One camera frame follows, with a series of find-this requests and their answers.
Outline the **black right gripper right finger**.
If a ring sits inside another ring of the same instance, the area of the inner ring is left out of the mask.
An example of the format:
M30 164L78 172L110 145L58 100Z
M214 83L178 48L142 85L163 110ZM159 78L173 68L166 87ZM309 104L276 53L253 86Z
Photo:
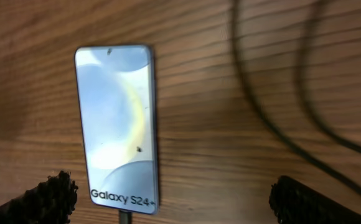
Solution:
M271 186L269 205L279 224L361 224L361 215L282 175Z

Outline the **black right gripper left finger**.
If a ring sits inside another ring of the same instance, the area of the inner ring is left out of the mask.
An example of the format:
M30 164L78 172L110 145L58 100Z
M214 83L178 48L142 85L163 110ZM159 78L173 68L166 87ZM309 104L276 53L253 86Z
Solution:
M0 224L68 224L75 210L78 186L60 171L33 189L0 206Z

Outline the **Samsung Galaxy smartphone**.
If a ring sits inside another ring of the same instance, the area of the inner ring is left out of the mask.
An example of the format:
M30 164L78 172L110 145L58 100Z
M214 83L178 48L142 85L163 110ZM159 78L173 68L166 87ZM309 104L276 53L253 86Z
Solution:
M152 48L144 44L80 47L74 61L92 202L134 213L157 213Z

